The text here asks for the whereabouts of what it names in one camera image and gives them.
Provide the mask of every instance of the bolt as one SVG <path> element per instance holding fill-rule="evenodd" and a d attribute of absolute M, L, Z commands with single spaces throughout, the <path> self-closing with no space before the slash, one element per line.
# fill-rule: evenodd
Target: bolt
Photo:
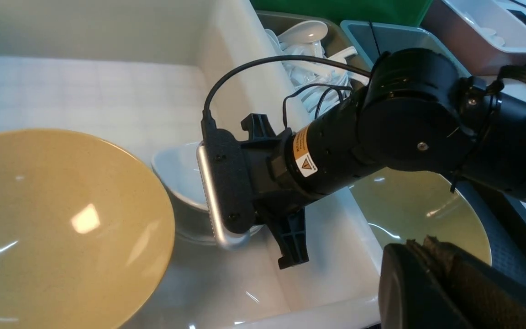
<path fill-rule="evenodd" d="M 417 144 L 417 149 L 420 150 L 420 151 L 427 151 L 427 149 L 429 149 L 430 146 L 424 142 L 421 142 L 419 144 Z"/>
<path fill-rule="evenodd" d="M 236 222 L 239 218 L 241 218 L 241 215 L 236 212 L 233 212 L 232 214 L 228 215 L 228 220 L 230 220 L 231 222 Z"/>

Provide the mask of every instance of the tan bowl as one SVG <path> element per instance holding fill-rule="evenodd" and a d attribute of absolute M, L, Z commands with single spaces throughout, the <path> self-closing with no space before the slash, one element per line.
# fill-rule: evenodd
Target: tan bowl
<path fill-rule="evenodd" d="M 490 244 L 480 219 L 444 177 L 419 171 L 383 169 L 350 191 L 381 246 L 423 242 L 426 235 L 451 242 L 491 264 Z"/>
<path fill-rule="evenodd" d="M 152 171 L 102 139 L 0 134 L 0 328 L 116 328 L 157 287 L 174 215 Z"/>

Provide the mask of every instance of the white sink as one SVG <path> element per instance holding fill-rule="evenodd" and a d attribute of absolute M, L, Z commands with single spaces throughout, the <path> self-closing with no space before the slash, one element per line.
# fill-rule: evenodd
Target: white sink
<path fill-rule="evenodd" d="M 158 150 L 201 140 L 203 99 L 219 77 L 273 54 L 248 0 L 0 0 L 0 131 L 91 133 L 149 165 Z M 280 64 L 249 69 L 217 94 L 215 119 L 246 139 L 240 121 L 263 113 L 279 133 L 292 92 Z M 288 107 L 301 129 L 301 102 Z M 158 289 L 123 327 L 377 323 L 382 250 L 348 189 L 309 206 L 306 225 L 310 261 L 283 271 L 267 231 L 237 252 L 177 241 Z"/>

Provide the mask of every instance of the warning label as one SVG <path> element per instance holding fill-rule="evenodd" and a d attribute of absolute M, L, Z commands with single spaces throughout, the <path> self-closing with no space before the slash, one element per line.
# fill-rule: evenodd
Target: warning label
<path fill-rule="evenodd" d="M 301 129 L 294 137 L 294 158 L 303 177 L 318 171 L 307 149 L 307 129 L 308 127 Z"/>
<path fill-rule="evenodd" d="M 309 170 L 311 170 L 310 162 L 309 162 L 307 159 L 304 159 L 304 160 L 303 160 L 303 165 L 301 165 L 301 167 L 302 167 L 303 169 L 309 169 Z"/>

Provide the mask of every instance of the white spoon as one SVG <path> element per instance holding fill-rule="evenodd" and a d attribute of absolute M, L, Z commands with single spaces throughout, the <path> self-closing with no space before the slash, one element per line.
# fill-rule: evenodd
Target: white spoon
<path fill-rule="evenodd" d="M 275 54 L 277 56 L 279 55 L 285 55 L 284 52 L 281 50 L 281 48 L 279 47 L 279 43 L 276 43 L 275 40 L 277 38 L 273 38 L 272 36 L 270 36 L 269 34 L 267 34 L 267 37 L 269 38 L 269 42 L 271 42 L 271 46 L 273 46 L 273 50 L 275 50 Z"/>
<path fill-rule="evenodd" d="M 302 21 L 281 33 L 277 39 L 287 44 L 314 43 L 324 39 L 327 34 L 328 25 L 323 21 Z"/>

